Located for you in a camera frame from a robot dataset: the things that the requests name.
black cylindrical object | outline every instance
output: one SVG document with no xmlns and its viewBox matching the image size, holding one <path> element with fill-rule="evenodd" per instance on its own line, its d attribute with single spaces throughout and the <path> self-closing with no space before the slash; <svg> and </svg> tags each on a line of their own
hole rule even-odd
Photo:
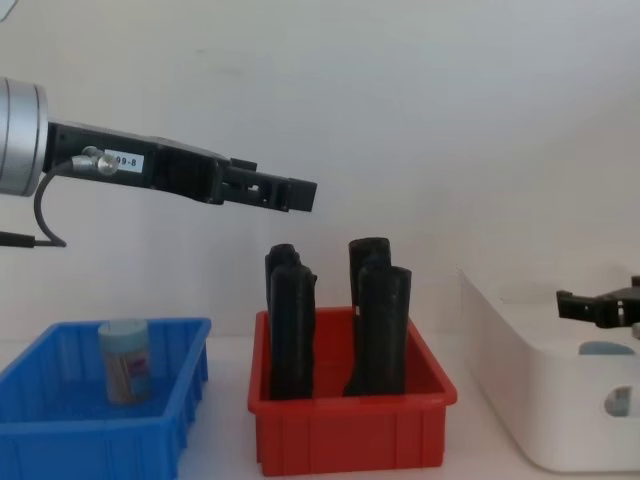
<svg viewBox="0 0 640 480">
<path fill-rule="evenodd" d="M 271 274 L 280 265 L 299 265 L 300 255 L 293 245 L 281 243 L 271 247 L 271 250 L 264 257 L 265 277 L 267 285 L 267 306 L 271 305 Z"/>
<path fill-rule="evenodd" d="M 363 321 L 361 368 L 367 395 L 403 394 L 411 271 L 364 267 L 359 289 Z"/>
<path fill-rule="evenodd" d="M 389 239 L 369 237 L 349 243 L 349 264 L 351 277 L 351 305 L 353 306 L 353 349 L 354 367 L 349 383 L 344 389 L 346 396 L 364 395 L 362 379 L 362 319 L 360 317 L 360 292 L 358 276 L 360 270 L 369 265 L 391 266 L 391 245 Z"/>
<path fill-rule="evenodd" d="M 271 275 L 271 399 L 311 398 L 316 277 L 304 265 Z"/>
</svg>

jar lid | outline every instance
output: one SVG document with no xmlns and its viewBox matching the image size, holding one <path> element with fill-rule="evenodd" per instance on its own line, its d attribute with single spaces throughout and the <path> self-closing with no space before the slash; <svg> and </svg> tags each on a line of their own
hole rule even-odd
<svg viewBox="0 0 640 480">
<path fill-rule="evenodd" d="M 110 320 L 98 328 L 101 348 L 110 353 L 142 350 L 149 345 L 146 320 Z"/>
</svg>

white box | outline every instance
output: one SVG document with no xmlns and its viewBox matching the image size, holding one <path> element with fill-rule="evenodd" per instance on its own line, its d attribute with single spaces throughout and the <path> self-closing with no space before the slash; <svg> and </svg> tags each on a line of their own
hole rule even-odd
<svg viewBox="0 0 640 480">
<path fill-rule="evenodd" d="M 465 354 L 484 394 L 534 463 L 559 472 L 640 471 L 640 355 L 578 354 L 589 341 L 639 353 L 640 340 L 629 328 L 602 330 L 558 317 L 557 289 L 595 295 L 631 284 L 630 274 L 591 274 L 579 281 L 501 284 L 495 276 L 459 272 Z M 625 417 L 605 409 L 619 387 L 631 387 Z"/>
</svg>

small jar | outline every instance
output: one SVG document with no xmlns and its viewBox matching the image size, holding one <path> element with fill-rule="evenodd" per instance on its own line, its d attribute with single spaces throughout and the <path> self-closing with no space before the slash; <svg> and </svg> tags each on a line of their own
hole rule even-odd
<svg viewBox="0 0 640 480">
<path fill-rule="evenodd" d="M 149 327 L 146 320 L 112 320 L 100 326 L 107 396 L 111 403 L 129 405 L 151 395 Z"/>
</svg>

red plastic bin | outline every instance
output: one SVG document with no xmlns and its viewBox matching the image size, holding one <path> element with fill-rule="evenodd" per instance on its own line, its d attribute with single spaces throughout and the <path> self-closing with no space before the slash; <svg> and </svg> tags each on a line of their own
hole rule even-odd
<svg viewBox="0 0 640 480">
<path fill-rule="evenodd" d="M 270 335 L 256 318 L 249 411 L 265 476 L 437 467 L 457 392 L 410 322 L 406 394 L 343 398 L 353 367 L 351 308 L 317 310 L 310 400 L 269 400 Z"/>
</svg>

